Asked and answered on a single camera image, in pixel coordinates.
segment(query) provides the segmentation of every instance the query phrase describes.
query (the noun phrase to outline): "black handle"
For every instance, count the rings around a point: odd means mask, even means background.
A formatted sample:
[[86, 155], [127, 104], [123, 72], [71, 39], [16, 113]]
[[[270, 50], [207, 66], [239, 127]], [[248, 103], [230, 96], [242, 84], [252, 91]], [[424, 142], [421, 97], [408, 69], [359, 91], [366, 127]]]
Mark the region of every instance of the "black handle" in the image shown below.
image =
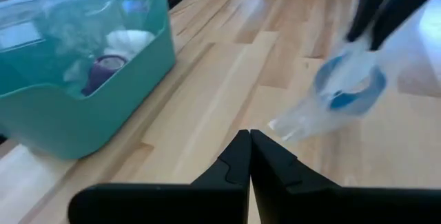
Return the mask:
[[351, 29], [346, 36], [346, 39], [349, 42], [358, 39], [366, 30], [383, 1], [384, 0], [360, 0], [357, 14], [354, 17]]
[[427, 0], [389, 0], [373, 27], [371, 50], [380, 49], [384, 40]]

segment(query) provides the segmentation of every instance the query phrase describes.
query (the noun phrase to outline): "wooden countertop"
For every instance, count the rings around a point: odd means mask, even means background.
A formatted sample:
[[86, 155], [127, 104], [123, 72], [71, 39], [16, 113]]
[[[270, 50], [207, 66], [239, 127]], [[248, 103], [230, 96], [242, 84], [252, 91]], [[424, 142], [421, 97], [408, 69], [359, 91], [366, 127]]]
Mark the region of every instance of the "wooden countertop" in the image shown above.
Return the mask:
[[[278, 140], [266, 123], [305, 96], [356, 4], [182, 1], [170, 11], [176, 66], [99, 152], [60, 161], [0, 147], [0, 223], [67, 223], [70, 198], [95, 183], [189, 183], [239, 129]], [[432, 0], [409, 35], [418, 59], [364, 119], [287, 147], [341, 185], [440, 187], [440, 15]], [[249, 222], [259, 222], [253, 198]]]

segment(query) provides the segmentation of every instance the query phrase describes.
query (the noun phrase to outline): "wood grain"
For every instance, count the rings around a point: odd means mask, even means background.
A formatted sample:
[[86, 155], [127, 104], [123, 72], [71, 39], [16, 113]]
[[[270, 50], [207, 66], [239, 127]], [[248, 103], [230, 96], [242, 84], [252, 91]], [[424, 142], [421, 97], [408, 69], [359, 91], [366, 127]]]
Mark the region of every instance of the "wood grain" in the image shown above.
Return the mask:
[[[70, 198], [95, 183], [189, 183], [239, 129], [280, 141], [268, 121], [307, 94], [356, 4], [183, 0], [170, 10], [175, 67], [105, 147], [79, 161], [0, 147], [0, 223], [67, 223]], [[395, 35], [404, 70], [365, 118], [282, 145], [341, 185], [440, 187], [440, 10], [431, 0]]]

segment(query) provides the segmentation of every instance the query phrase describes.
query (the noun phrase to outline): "purple candle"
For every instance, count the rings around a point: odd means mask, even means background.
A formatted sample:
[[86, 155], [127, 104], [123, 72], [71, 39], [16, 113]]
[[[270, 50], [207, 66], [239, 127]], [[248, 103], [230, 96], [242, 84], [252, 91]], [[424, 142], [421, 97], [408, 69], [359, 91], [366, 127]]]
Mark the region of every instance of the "purple candle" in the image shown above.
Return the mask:
[[94, 62], [92, 68], [90, 68], [89, 81], [81, 92], [85, 96], [89, 96], [126, 63], [127, 59], [119, 55], [104, 55], [99, 57]]

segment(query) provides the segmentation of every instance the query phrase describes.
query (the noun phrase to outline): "blue tape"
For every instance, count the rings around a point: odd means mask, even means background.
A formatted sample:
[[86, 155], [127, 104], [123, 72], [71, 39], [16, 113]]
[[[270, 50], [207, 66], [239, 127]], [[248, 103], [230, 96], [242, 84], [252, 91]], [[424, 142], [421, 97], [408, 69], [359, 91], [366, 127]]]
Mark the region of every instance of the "blue tape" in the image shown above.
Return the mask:
[[[324, 88], [331, 73], [336, 69], [338, 64], [342, 63], [343, 59], [344, 56], [333, 58], [319, 69], [314, 79], [314, 88], [318, 96], [320, 96], [319, 93]], [[334, 98], [330, 103], [326, 103], [329, 110], [350, 115], [361, 115], [369, 111], [387, 85], [386, 76], [378, 66], [372, 68], [370, 79], [369, 85], [357, 93], [335, 92]]]

